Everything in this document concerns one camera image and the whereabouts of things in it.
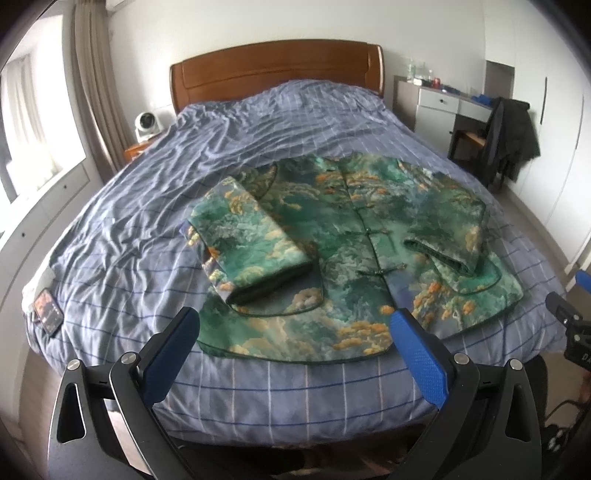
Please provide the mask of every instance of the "green vest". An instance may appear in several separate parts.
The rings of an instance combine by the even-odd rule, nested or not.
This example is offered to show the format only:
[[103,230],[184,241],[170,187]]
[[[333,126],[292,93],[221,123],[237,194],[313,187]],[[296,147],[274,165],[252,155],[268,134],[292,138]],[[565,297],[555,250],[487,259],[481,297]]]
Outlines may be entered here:
[[217,356],[343,362],[391,346],[396,308],[426,330],[484,322],[523,296],[483,242],[487,218],[451,178],[381,155],[227,177],[181,229],[212,284],[198,342]]

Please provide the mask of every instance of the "blue object on desk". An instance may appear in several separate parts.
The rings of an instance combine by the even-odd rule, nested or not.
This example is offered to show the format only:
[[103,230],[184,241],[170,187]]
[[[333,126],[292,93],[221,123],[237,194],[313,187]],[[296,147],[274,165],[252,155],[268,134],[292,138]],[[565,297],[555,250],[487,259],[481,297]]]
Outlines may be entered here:
[[454,88],[450,85],[442,85],[441,90],[443,90],[447,93],[452,93],[454,95],[461,95],[462,94],[460,90],[458,90],[457,88]]
[[481,104],[481,105],[485,105],[485,106],[491,106],[492,105],[492,98],[486,95],[475,95],[472,97],[472,100],[474,100],[475,102]]

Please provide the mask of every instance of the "floor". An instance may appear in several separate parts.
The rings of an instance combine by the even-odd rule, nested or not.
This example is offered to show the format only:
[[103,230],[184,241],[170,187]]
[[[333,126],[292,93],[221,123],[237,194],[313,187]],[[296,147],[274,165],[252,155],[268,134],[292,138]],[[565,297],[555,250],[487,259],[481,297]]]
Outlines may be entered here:
[[[548,259],[554,271],[559,276],[563,285],[566,285],[564,266],[556,258],[546,241],[536,230],[534,225],[525,217],[505,194],[495,196],[502,205],[505,213],[511,222],[526,234],[534,245]],[[591,312],[591,296],[582,288],[575,286],[567,293],[567,300],[574,305],[578,311]],[[567,398],[577,399],[584,370],[569,362],[562,353],[544,353],[542,355],[548,366],[548,408],[547,412]],[[564,406],[550,419],[550,423],[560,426],[568,426],[576,416],[577,410],[572,406]]]
[[[527,234],[538,249],[546,255],[557,273],[563,271],[549,247],[527,218],[504,195],[498,196],[509,218]],[[569,292],[569,300],[581,312],[591,312],[591,296],[584,295],[577,287]],[[560,353],[545,353],[548,365],[549,395],[548,410],[566,398],[576,399],[579,393],[583,370],[568,362]],[[51,414],[60,383],[57,375],[38,355],[30,353],[25,367],[21,393],[21,430],[31,459],[39,473],[47,477],[47,437],[51,423]],[[565,406],[552,418],[553,423],[569,425],[576,414],[574,407]],[[146,470],[133,441],[131,440],[122,417],[111,415],[115,431],[130,463],[138,469]]]

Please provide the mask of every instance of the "white desk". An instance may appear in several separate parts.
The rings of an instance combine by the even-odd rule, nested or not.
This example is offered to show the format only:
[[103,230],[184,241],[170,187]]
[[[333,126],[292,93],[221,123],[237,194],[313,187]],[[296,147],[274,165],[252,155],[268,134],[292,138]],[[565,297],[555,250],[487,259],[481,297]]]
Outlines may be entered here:
[[470,125],[473,130],[483,128],[492,111],[469,98],[419,87],[405,80],[394,82],[392,110],[407,127],[443,157],[447,157],[456,129],[471,130]]

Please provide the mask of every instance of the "wooden nightstand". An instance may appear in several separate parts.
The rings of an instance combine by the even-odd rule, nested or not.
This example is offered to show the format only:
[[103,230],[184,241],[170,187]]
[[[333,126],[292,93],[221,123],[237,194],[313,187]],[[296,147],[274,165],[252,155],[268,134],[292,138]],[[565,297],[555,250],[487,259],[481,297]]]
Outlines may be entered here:
[[160,135],[162,134],[158,134],[150,138],[149,140],[146,140],[145,142],[136,143],[135,145],[129,147],[127,150],[123,152],[125,161],[127,163],[131,163],[131,161],[134,160],[137,156],[139,156],[140,153],[142,153],[146,148],[148,148],[151,144],[158,140],[160,138]]

